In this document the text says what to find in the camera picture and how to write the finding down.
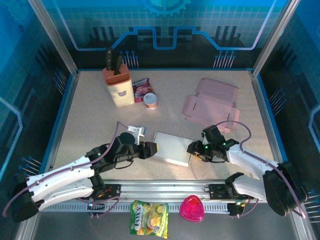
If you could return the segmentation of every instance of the gear graphic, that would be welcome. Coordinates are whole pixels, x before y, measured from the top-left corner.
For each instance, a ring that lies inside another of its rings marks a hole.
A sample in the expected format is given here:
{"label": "gear graphic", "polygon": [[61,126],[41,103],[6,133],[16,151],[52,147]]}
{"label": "gear graphic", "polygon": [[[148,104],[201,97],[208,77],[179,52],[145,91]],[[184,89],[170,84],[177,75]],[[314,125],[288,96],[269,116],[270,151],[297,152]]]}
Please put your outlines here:
{"label": "gear graphic", "polygon": [[157,17],[168,15],[173,17],[174,14],[180,14],[181,10],[186,9],[186,5],[191,3],[190,0],[140,0],[140,2],[145,10]]}
{"label": "gear graphic", "polygon": [[11,16],[22,24],[29,14],[29,5],[27,0],[1,0],[0,7],[6,6]]}

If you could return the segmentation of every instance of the pink heart-shaped box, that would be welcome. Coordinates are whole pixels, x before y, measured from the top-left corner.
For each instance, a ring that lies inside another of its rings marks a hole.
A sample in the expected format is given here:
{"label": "pink heart-shaped box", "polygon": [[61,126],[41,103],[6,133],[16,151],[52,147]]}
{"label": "pink heart-shaped box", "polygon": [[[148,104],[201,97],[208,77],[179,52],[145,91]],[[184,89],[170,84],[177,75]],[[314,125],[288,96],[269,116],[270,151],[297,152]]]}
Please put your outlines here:
{"label": "pink heart-shaped box", "polygon": [[191,222],[201,222],[205,218],[205,207],[196,195],[188,196],[180,207],[180,215]]}

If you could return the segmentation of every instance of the knife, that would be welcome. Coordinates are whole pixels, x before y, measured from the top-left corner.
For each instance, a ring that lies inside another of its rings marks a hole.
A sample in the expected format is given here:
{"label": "knife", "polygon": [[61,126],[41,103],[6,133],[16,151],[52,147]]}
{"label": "knife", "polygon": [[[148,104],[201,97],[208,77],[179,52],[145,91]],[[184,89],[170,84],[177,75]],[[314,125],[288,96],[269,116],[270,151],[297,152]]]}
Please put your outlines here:
{"label": "knife", "polygon": [[116,56],[115,64],[114,64],[114,75],[120,74],[121,64],[122,64],[122,54],[118,53],[118,55]]}
{"label": "knife", "polygon": [[111,63],[112,63],[112,48],[108,47],[106,50],[106,69],[108,71],[111,70]]}

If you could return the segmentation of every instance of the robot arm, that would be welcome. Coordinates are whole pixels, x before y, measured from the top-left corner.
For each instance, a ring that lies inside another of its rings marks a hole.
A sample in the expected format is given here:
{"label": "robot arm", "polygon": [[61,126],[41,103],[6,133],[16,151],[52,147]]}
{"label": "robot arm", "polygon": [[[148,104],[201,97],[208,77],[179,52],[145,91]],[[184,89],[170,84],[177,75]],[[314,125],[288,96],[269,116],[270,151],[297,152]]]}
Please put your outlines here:
{"label": "robot arm", "polygon": [[100,173],[116,168],[121,162],[132,164],[134,158],[150,158],[158,151],[156,143],[139,141],[139,137],[143,136],[141,129],[131,127],[128,130],[133,134],[124,132],[116,137],[107,154],[99,161],[96,161],[97,158],[106,152],[109,144],[95,147],[85,156],[53,171],[28,178],[15,176],[10,188],[12,192],[9,193],[11,198],[26,187],[30,188],[11,203],[13,221],[27,220],[50,205],[75,198],[95,202],[111,197],[111,189],[104,184]]}
{"label": "robot arm", "polygon": [[[297,203],[284,179],[275,170],[277,169],[289,182],[298,202],[303,203],[307,200],[307,192],[290,162],[270,161],[242,148],[234,139],[226,140],[216,125],[205,128],[202,131],[202,137],[202,142],[196,141],[188,146],[188,153],[204,162],[230,162],[243,167],[256,177],[249,177],[240,172],[235,173],[225,181],[226,186],[231,188],[230,193],[265,201],[277,214],[285,216],[297,207]],[[216,158],[221,158],[223,161],[216,161]]]}

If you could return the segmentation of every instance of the snack bag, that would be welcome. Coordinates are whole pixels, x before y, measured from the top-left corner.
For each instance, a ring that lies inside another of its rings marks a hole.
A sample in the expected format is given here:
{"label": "snack bag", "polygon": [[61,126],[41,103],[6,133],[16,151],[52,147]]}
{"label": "snack bag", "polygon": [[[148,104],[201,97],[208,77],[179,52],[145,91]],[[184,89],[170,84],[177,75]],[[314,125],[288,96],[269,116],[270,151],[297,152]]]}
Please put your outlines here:
{"label": "snack bag", "polygon": [[130,207],[130,233],[168,238],[167,203],[148,203],[135,200]]}
{"label": "snack bag", "polygon": [[133,93],[134,93],[134,102],[140,103],[144,100],[146,94],[154,94],[154,89],[149,83],[149,78],[144,78],[132,83]]}

